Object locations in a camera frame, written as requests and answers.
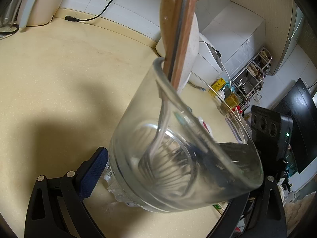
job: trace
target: metal dish rack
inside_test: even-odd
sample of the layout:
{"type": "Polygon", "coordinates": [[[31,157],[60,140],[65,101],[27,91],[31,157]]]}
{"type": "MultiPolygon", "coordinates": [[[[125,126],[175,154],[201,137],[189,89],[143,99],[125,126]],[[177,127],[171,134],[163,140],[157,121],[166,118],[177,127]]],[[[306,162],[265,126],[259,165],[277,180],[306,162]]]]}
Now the metal dish rack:
{"type": "Polygon", "coordinates": [[[240,103],[241,110],[246,110],[250,106],[250,99],[262,89],[263,80],[270,71],[271,60],[271,53],[263,47],[232,79],[235,90],[243,99],[240,103]],[[257,75],[252,72],[251,67],[256,69],[257,75]]]}

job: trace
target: black power strip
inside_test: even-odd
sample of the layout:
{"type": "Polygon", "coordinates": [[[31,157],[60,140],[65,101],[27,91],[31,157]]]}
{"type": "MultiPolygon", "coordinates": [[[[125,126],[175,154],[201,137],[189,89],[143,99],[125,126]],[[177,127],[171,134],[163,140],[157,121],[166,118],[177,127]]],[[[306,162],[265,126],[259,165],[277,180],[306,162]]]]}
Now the black power strip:
{"type": "Polygon", "coordinates": [[[284,171],[284,160],[292,136],[290,116],[258,106],[252,106],[252,140],[259,152],[265,176],[277,180],[284,171]]]}

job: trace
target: yellow package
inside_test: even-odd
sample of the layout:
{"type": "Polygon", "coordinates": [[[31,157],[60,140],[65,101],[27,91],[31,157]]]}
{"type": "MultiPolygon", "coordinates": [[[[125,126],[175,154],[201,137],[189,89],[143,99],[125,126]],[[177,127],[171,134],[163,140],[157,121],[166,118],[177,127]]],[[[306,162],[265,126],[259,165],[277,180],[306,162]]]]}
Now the yellow package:
{"type": "MultiPolygon", "coordinates": [[[[214,91],[218,91],[220,89],[222,89],[224,87],[224,85],[226,85],[226,81],[223,78],[220,78],[219,80],[217,80],[217,82],[212,85],[211,87],[213,88],[214,91]]],[[[212,91],[209,90],[208,93],[212,96],[215,96],[216,94],[212,91]]]]}

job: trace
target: beige countertop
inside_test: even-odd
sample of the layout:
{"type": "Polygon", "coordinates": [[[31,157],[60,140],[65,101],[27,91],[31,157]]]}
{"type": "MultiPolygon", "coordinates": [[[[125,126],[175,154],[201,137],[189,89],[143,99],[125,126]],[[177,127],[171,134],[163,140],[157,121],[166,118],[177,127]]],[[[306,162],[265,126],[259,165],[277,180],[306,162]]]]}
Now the beige countertop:
{"type": "MultiPolygon", "coordinates": [[[[36,178],[61,177],[108,147],[156,57],[126,36],[62,19],[0,40],[0,212],[18,237],[36,178]]],[[[186,86],[189,106],[199,96],[209,95],[186,86]]],[[[218,124],[208,116],[212,103],[191,107],[218,124]]],[[[84,203],[109,238],[203,238],[219,218],[212,206],[176,214],[131,208],[106,187],[100,180],[84,203]]]]}

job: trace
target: black power cord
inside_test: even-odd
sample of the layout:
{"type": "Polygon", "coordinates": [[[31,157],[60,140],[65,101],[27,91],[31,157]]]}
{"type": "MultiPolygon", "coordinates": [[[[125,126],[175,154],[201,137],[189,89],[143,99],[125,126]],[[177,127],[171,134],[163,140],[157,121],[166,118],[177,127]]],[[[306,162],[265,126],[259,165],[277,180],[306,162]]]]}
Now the black power cord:
{"type": "Polygon", "coordinates": [[[311,87],[315,86],[317,84],[317,82],[315,82],[315,84],[311,85],[310,87],[308,87],[307,89],[310,89],[311,87]]]}
{"type": "Polygon", "coordinates": [[[66,16],[65,17],[65,20],[68,20],[68,21],[89,21],[89,20],[94,20],[94,19],[97,19],[98,17],[100,17],[104,12],[105,12],[105,10],[108,8],[108,6],[112,3],[112,1],[113,0],[110,0],[110,2],[107,4],[107,6],[103,9],[103,11],[99,14],[99,15],[97,15],[97,16],[95,16],[95,17],[93,17],[93,18],[90,18],[90,19],[87,19],[87,20],[80,20],[80,19],[77,19],[77,18],[75,18],[75,17],[72,17],[72,16],[66,16]]]}
{"type": "Polygon", "coordinates": [[[12,24],[13,27],[16,27],[15,30],[13,31],[9,31],[9,32],[5,32],[5,31],[0,31],[0,35],[12,35],[18,32],[19,30],[19,25],[18,24],[12,24]]]}

